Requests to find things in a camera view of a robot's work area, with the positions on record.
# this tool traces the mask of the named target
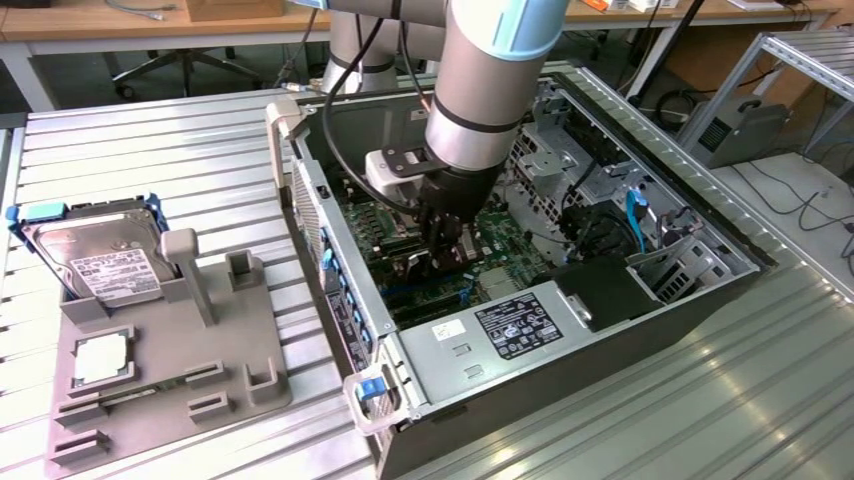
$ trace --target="hard drive label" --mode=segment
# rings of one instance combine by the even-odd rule
[[[527,293],[475,312],[481,326],[505,360],[563,338],[537,296]]]
[[[160,288],[143,249],[76,258],[71,266],[99,300],[130,297]]]

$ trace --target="power cable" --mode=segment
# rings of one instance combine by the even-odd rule
[[[427,95],[425,95],[425,89],[422,88],[422,84],[418,81],[418,77],[415,76],[415,70],[413,69],[413,60],[410,59],[410,47],[409,47],[409,24],[406,22],[401,22],[401,51],[403,52],[403,63],[406,64],[406,70],[410,74],[410,78],[413,79],[413,85],[415,86],[415,91],[418,92],[418,98],[422,102],[422,106],[425,110],[430,112],[430,102],[427,101]]]
[[[650,33],[650,41],[649,41],[649,48],[647,51],[643,55],[643,60],[647,59],[649,55],[650,55],[650,51],[651,51],[651,45],[653,45],[653,33],[650,32],[650,28],[653,27],[653,20],[655,20],[655,14],[658,13],[658,8],[662,5],[662,0],[657,0],[655,2],[655,8],[653,8],[653,14],[650,15],[650,20],[646,22],[646,27],[643,27],[643,31]],[[635,51],[638,50],[638,44],[641,43],[641,39],[638,39],[634,43],[634,45],[631,46],[631,48],[629,49],[629,55],[626,57],[626,63],[623,64],[623,68],[619,71],[619,76],[617,77],[617,84],[615,85],[621,85],[621,82],[623,81],[623,75],[626,74],[626,70],[629,69],[629,65],[631,64],[631,56],[634,55]],[[629,84],[631,84],[631,82],[634,81],[634,79],[638,76],[638,72],[641,71],[641,67],[643,66],[643,61],[641,62],[641,65],[638,65],[638,69],[635,70],[630,80],[629,80]]]
[[[309,25],[306,26],[306,32],[303,33],[303,38],[299,41],[299,47],[297,47],[297,53],[289,56],[289,59],[285,61],[282,68],[279,69],[279,75],[277,75],[277,80],[273,82],[273,88],[278,88],[285,81],[291,70],[294,70],[294,63],[297,62],[298,57],[303,53],[306,49],[306,43],[309,42],[309,36],[311,35],[311,31],[315,28],[315,20],[318,19],[318,9],[311,10],[311,16],[309,17]]]
[[[369,34],[369,38],[367,38],[367,40],[365,42],[365,45],[359,49],[359,53],[357,54],[355,58],[350,62],[350,65],[347,65],[347,68],[345,69],[345,72],[342,73],[342,76],[338,78],[338,80],[335,82],[335,85],[333,85],[330,93],[329,93],[329,95],[326,97],[326,102],[323,104],[323,135],[326,137],[326,142],[327,142],[327,144],[330,146],[330,150],[333,152],[333,155],[335,156],[335,159],[338,160],[338,163],[341,164],[342,168],[345,169],[345,171],[347,172],[347,174],[353,178],[354,182],[357,182],[357,184],[359,185],[362,190],[365,190],[366,193],[369,195],[371,195],[371,197],[374,197],[374,199],[378,202],[381,202],[385,205],[387,205],[389,207],[394,208],[401,213],[405,213],[407,215],[415,216],[415,215],[419,214],[419,210],[417,208],[407,207],[405,205],[398,204],[397,202],[393,202],[371,186],[371,184],[365,181],[362,176],[357,173],[357,171],[354,170],[354,168],[350,165],[350,163],[347,163],[347,160],[345,160],[345,156],[342,155],[342,151],[338,148],[338,143],[335,142],[335,134],[334,134],[334,129],[333,129],[333,103],[335,102],[335,97],[338,96],[338,92],[342,89],[342,87],[345,86],[345,83],[347,82],[347,78],[350,77],[350,75],[353,74],[354,70],[357,69],[357,65],[362,62],[362,59],[365,58],[365,55],[367,54],[367,51],[371,48],[371,44],[374,43],[374,39],[377,38],[377,35],[379,34],[379,30],[381,30],[382,26],[383,26],[383,19],[381,18],[381,19],[377,20],[377,24],[374,25],[374,29],[371,30],[371,33]]]

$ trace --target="metal bracket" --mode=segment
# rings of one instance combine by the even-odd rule
[[[397,145],[385,147],[383,159],[389,165],[389,171],[398,178],[414,177],[450,168],[445,163],[431,159],[423,148],[407,150]]]
[[[277,188],[287,186],[285,166],[282,164],[282,137],[294,141],[306,128],[306,115],[293,98],[283,98],[267,105],[267,141],[270,142],[270,161]]]

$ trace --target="motherboard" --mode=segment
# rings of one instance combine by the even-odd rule
[[[425,282],[402,278],[407,262],[426,251],[415,219],[375,201],[342,202],[342,209],[386,307],[402,329],[518,292],[554,268],[501,198],[490,201],[475,221],[469,248],[477,250],[479,261]]]

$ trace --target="black cable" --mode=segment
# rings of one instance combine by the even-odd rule
[[[649,33],[650,35],[653,35],[653,32],[650,32],[650,27],[653,26],[653,20],[655,20],[655,14],[658,13],[658,7],[661,7],[662,5],[662,0],[657,0],[655,2],[655,8],[653,8],[653,14],[650,15],[650,20],[646,22],[646,27],[643,27],[643,33]],[[649,47],[653,47],[653,43],[651,41],[647,42],[649,43]],[[635,52],[638,51],[638,45],[641,44],[641,38],[635,39],[635,43],[631,45],[631,48],[629,49],[629,56],[626,57],[626,64],[623,65],[622,70],[619,71],[619,76],[617,77],[617,84],[614,88],[619,88],[621,85],[623,84],[623,75],[626,74],[626,70],[629,69],[629,66],[631,64],[631,57],[635,54]]]
[[[315,28],[315,20],[318,18],[318,9],[311,10],[311,17],[309,17],[309,26],[306,27],[306,32],[303,33],[303,38],[299,41],[299,47],[297,48],[297,53],[289,57],[279,69],[279,75],[277,76],[277,80],[273,82],[273,88],[279,88],[282,82],[285,81],[285,77],[289,72],[294,69],[294,62],[297,62],[297,58],[303,53],[306,49],[306,43],[309,42],[309,36],[311,35],[311,31]]]
[[[605,220],[610,220],[619,227],[623,237],[631,240],[631,243],[635,246],[635,252],[639,252],[641,242],[638,241],[635,232],[631,230],[631,226],[610,213],[603,213],[599,217]]]
[[[772,175],[770,173],[768,173],[765,170],[762,170],[760,168],[760,166],[757,164],[754,164],[753,162],[748,162],[748,164],[762,174],[765,175],[768,178],[770,178],[772,180],[774,180],[777,183],[782,184],[789,191],[792,192],[792,194],[798,198],[798,200],[801,200],[802,202],[805,202],[805,204],[818,213],[821,213],[821,215],[828,219],[828,220],[841,220],[837,217],[832,217],[830,215],[828,215],[825,212],[822,212],[818,208],[816,208],[813,205],[809,205],[806,203],[805,198],[801,196],[801,194],[798,193],[798,191],[796,190],[796,188],[792,186],[792,184],[789,182],[785,182],[784,180],[781,180],[780,178],[777,178],[774,175]]]
[[[543,235],[542,233],[538,233],[534,230],[529,230],[529,232],[531,232],[531,235],[535,235],[539,238],[542,238],[545,240],[549,240],[550,242],[559,243],[561,245],[566,245],[567,244],[566,240],[558,240],[557,238],[551,238],[549,235]]]
[[[758,77],[752,78],[750,80],[740,83],[737,88],[746,87],[748,85],[753,85],[758,81],[764,80],[765,77],[772,75],[781,68],[781,65],[778,65],[777,67],[772,68],[770,71],[764,72]],[[682,128],[682,125],[684,125],[685,122],[672,122],[670,120],[666,120],[665,117],[663,117],[663,111],[665,111],[665,106],[666,106],[668,102],[670,102],[674,99],[685,100],[688,102],[688,104],[689,104],[689,112],[688,113],[690,114],[694,111],[694,107],[697,107],[697,103],[698,103],[697,99],[692,95],[716,93],[717,91],[718,91],[718,89],[714,89],[714,90],[694,90],[692,88],[681,88],[681,89],[676,89],[676,90],[670,90],[670,91],[665,92],[662,94],[662,96],[658,97],[658,102],[655,102],[655,110],[653,111],[653,120],[658,123],[658,125],[662,126],[662,128],[665,128],[665,130],[670,130],[670,131],[680,130],[680,128]]]
[[[798,198],[798,200],[801,200],[801,205],[798,205],[796,208],[793,208],[792,210],[781,210],[777,207],[774,207],[774,205],[772,205],[772,202],[769,202],[768,198],[765,197],[765,195],[762,195],[762,193],[760,192],[760,190],[757,189],[757,187],[754,186],[754,184],[750,182],[750,180],[748,180],[748,177],[742,174],[742,172],[738,170],[738,168],[736,168],[736,166],[733,165],[732,168],[736,171],[736,173],[738,174],[738,176],[742,178],[742,180],[745,181],[745,183],[748,184],[748,186],[750,187],[750,189],[754,191],[754,193],[760,196],[760,199],[762,200],[762,203],[765,203],[765,205],[769,207],[769,209],[777,213],[778,215],[789,215],[797,211],[801,211],[800,215],[798,215],[798,227],[801,228],[801,230],[804,230],[805,232],[813,232],[816,230],[820,230],[825,227],[829,227],[830,225],[834,225],[837,223],[846,223],[846,220],[854,219],[854,214],[853,215],[846,215],[845,217],[832,217],[830,215],[828,215],[822,210],[820,210],[814,205],[812,205],[813,200],[816,199],[816,197],[818,196],[820,192],[816,192],[809,199],[804,199],[804,197],[801,197],[801,194],[798,194],[798,192],[794,190],[794,188],[792,187],[792,185],[786,182],[784,182],[780,178],[774,177],[773,175],[770,175],[769,173],[766,173],[762,169],[760,169],[753,162],[748,162],[760,173],[762,173],[766,177],[772,178],[773,180],[777,180],[780,183],[782,183],[784,185],[786,185],[786,187],[789,187],[789,189],[792,190],[792,192],[794,193],[796,197]],[[813,209],[816,212],[818,212],[820,214],[822,214],[822,216],[829,220],[828,222],[822,223],[818,226],[814,227],[806,227],[804,225],[804,215],[808,209]]]
[[[582,184],[587,181],[587,178],[590,178],[590,175],[593,174],[593,171],[597,169],[597,162],[595,160],[590,161],[590,165],[587,165],[587,168],[585,169],[585,173],[582,173],[582,176],[578,177],[578,180],[575,181],[575,183],[573,185],[570,185],[570,188],[566,189],[566,193],[563,194],[563,199],[561,200],[561,212],[563,213],[563,208],[566,205],[566,201],[570,198],[570,195],[573,195],[573,193],[575,193],[575,191],[578,190],[578,187],[582,186]]]
[[[335,137],[333,132],[333,102],[335,101],[335,97],[338,96],[339,90],[342,89],[342,87],[345,86],[345,83],[347,82],[347,78],[350,77],[350,74],[357,69],[357,65],[359,64],[359,62],[365,58],[365,55],[367,54],[369,48],[374,43],[374,39],[379,34],[379,29],[382,26],[383,26],[383,19],[381,18],[377,20],[374,29],[371,30],[371,33],[365,42],[365,45],[359,49],[359,53],[357,54],[357,57],[353,59],[353,62],[350,62],[350,65],[347,65],[347,68],[345,69],[345,73],[342,73],[342,76],[338,78],[338,81],[335,82],[335,85],[333,85],[330,93],[326,97],[326,102],[323,104],[323,135],[326,137],[326,142],[330,145],[330,150],[333,151],[333,155],[335,156],[338,163],[341,163],[342,167],[345,168],[345,171],[353,178],[354,182],[357,182],[362,190],[365,190],[366,193],[371,195],[371,197],[374,197],[374,199],[378,202],[386,204],[389,207],[394,208],[401,213],[406,213],[407,215],[415,216],[419,213],[417,208],[411,208],[393,202],[389,198],[386,198],[386,196],[382,193],[377,191],[377,189],[371,186],[371,184],[365,181],[362,176],[359,176],[357,171],[353,169],[353,167],[345,160],[345,156],[342,155],[342,152],[338,148],[338,144],[335,143]]]
[[[806,202],[802,202],[801,205],[798,205],[792,210],[780,210],[777,207],[774,207],[774,205],[772,205],[772,202],[769,202],[768,198],[765,198],[765,195],[762,195],[757,187],[754,187],[753,183],[750,183],[750,180],[748,180],[748,177],[745,177],[745,174],[738,170],[738,168],[736,168],[736,165],[732,165],[730,168],[736,171],[738,176],[742,177],[742,180],[745,181],[750,189],[760,196],[762,203],[765,203],[766,207],[769,207],[774,213],[777,213],[778,215],[789,215],[790,213],[796,213],[798,210],[801,210],[806,206]]]
[[[362,41],[362,15],[357,13],[357,41],[359,42],[359,50],[365,46]],[[357,87],[357,93],[362,92],[362,82],[365,81],[365,69],[362,68],[362,60],[359,60],[359,86]]]
[[[413,60],[410,59],[410,46],[407,45],[407,35],[409,35],[409,24],[406,22],[401,22],[401,51],[403,52],[403,63],[406,64],[406,70],[410,73],[410,79],[413,79],[413,86],[415,87],[415,91],[418,92],[418,98],[422,101],[422,106],[425,110],[430,111],[430,102],[427,101],[427,95],[425,95],[425,89],[422,88],[422,84],[418,81],[418,77],[415,76],[415,70],[413,69]]]

